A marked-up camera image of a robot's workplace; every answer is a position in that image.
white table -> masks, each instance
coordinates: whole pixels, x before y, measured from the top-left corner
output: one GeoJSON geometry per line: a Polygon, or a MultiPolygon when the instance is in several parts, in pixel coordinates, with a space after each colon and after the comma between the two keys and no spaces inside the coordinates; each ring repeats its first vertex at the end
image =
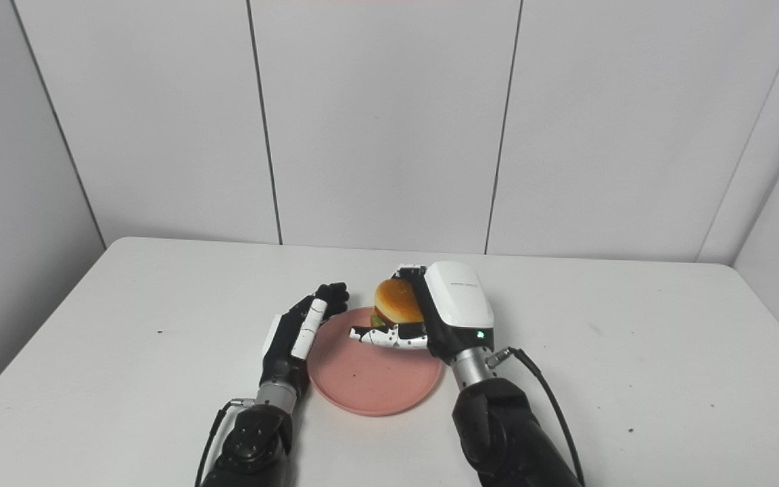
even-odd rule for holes
{"type": "MultiPolygon", "coordinates": [[[[779,485],[779,324],[727,267],[127,238],[0,377],[0,486],[192,485],[217,408],[256,391],[276,312],[336,280],[369,305],[398,263],[447,258],[479,272],[498,345],[543,368],[588,485],[779,485]]],[[[567,456],[535,379],[515,361],[502,374],[567,456]]],[[[297,485],[479,485],[456,394],[445,373],[375,419],[312,392],[297,485]]]]}

cable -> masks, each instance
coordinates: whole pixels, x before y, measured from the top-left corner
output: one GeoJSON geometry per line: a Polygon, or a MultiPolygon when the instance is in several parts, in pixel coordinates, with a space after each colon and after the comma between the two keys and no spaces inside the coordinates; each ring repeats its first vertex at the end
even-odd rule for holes
{"type": "Polygon", "coordinates": [[[546,395],[549,396],[549,402],[552,404],[552,407],[554,409],[554,415],[557,416],[557,422],[561,424],[563,437],[565,437],[567,440],[567,446],[569,447],[569,456],[572,457],[573,467],[575,468],[575,478],[577,478],[579,480],[579,484],[581,484],[582,487],[584,487],[585,477],[584,475],[582,475],[582,463],[579,461],[579,454],[575,450],[573,435],[569,434],[569,426],[567,425],[567,420],[563,416],[561,407],[559,406],[559,404],[557,404],[557,398],[554,397],[554,392],[551,391],[549,383],[546,382],[546,379],[543,376],[543,372],[540,370],[540,367],[537,367],[537,364],[535,364],[534,361],[531,360],[531,357],[528,357],[528,354],[526,354],[525,351],[522,350],[521,348],[511,348],[511,346],[508,346],[507,349],[511,352],[511,354],[513,354],[514,357],[517,358],[517,360],[520,361],[520,363],[523,364],[523,366],[528,367],[528,370],[530,370],[531,373],[534,374],[534,377],[536,377],[537,380],[540,381],[540,385],[543,386],[543,390],[546,392],[546,395]]]}
{"type": "Polygon", "coordinates": [[[204,447],[204,453],[200,457],[200,465],[197,468],[197,480],[194,481],[194,487],[200,487],[201,482],[204,480],[204,465],[206,465],[207,457],[210,456],[212,441],[216,438],[218,429],[222,426],[222,422],[225,421],[225,418],[227,418],[227,412],[230,407],[233,406],[233,404],[234,401],[229,400],[228,403],[225,404],[225,407],[218,410],[218,414],[216,414],[216,420],[212,422],[212,427],[210,428],[210,437],[207,438],[206,446],[204,447]]]}

hamburger bun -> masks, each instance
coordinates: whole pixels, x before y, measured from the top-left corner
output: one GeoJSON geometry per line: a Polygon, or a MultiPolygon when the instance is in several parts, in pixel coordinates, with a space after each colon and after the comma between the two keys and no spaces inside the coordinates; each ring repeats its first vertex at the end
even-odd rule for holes
{"type": "Polygon", "coordinates": [[[408,281],[387,279],[375,290],[375,312],[371,326],[393,326],[400,323],[422,323],[423,313],[414,297],[414,287],[408,281]]]}

robotic hand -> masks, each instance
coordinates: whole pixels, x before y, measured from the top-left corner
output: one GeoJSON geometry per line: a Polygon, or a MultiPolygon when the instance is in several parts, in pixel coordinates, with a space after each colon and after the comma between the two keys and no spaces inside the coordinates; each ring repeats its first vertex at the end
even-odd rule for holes
{"type": "Polygon", "coordinates": [[[582,468],[569,428],[543,375],[521,350],[494,352],[494,315],[479,278],[459,262],[402,265],[393,279],[407,281],[423,323],[350,330],[350,338],[392,348],[427,348],[452,367],[461,389],[452,410],[467,462],[484,487],[579,487],[582,468]],[[511,354],[544,386],[567,437],[576,475],[540,428],[528,399],[493,371],[511,354]]]}
{"type": "Polygon", "coordinates": [[[290,311],[275,317],[263,347],[263,374],[254,400],[232,400],[219,410],[197,471],[198,487],[282,487],[288,482],[288,456],[293,448],[297,401],[308,388],[306,357],[318,327],[347,310],[350,297],[344,283],[322,284],[290,311]],[[232,406],[236,415],[222,452],[203,479],[214,435],[232,406]]]}

